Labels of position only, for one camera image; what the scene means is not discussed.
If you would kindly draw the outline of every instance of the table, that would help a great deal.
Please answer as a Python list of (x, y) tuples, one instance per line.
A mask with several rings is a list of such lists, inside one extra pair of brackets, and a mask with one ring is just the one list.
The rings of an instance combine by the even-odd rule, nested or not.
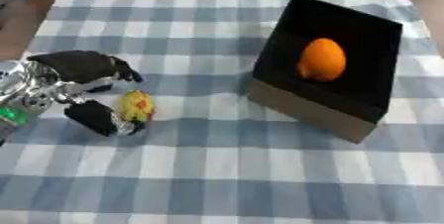
[(390, 110), (362, 144), (250, 101), (288, 0), (55, 0), (27, 56), (97, 50), (146, 79), (149, 130), (53, 106), (0, 149), (0, 223), (442, 223), (444, 63), (409, 0), (325, 0), (404, 23)]
[(416, 6), (419, 15), (424, 19), (430, 30), (433, 41), (436, 42), (439, 53), (444, 56), (444, 0), (411, 0)]

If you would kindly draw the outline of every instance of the open box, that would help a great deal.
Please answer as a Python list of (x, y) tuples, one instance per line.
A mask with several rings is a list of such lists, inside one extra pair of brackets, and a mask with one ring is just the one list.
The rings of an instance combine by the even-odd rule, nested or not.
[[(290, 0), (256, 62), (249, 95), (286, 115), (360, 142), (387, 113), (402, 25), (318, 0)], [(347, 66), (330, 82), (301, 78), (305, 46), (329, 38)]]

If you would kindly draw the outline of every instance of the green light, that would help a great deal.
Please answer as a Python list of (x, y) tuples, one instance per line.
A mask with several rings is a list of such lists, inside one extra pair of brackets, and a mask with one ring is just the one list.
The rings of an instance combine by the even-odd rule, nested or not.
[(28, 121), (28, 115), (25, 112), (10, 107), (0, 108), (0, 116), (17, 124), (25, 124)]

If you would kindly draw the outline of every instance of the toy ball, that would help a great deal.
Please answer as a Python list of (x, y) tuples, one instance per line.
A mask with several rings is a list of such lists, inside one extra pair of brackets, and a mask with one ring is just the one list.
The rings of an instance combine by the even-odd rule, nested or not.
[(333, 40), (320, 38), (312, 41), (302, 52), (296, 65), (303, 78), (331, 81), (339, 77), (346, 67), (342, 48)]
[(127, 92), (119, 99), (118, 112), (126, 121), (148, 121), (154, 114), (153, 98), (139, 90)]

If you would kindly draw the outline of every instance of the red object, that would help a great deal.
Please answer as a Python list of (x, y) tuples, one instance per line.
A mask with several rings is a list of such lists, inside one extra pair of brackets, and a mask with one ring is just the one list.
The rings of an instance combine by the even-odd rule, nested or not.
[(140, 109), (144, 109), (145, 107), (147, 107), (147, 101), (145, 101), (145, 100), (140, 101), (136, 104), (136, 106)]

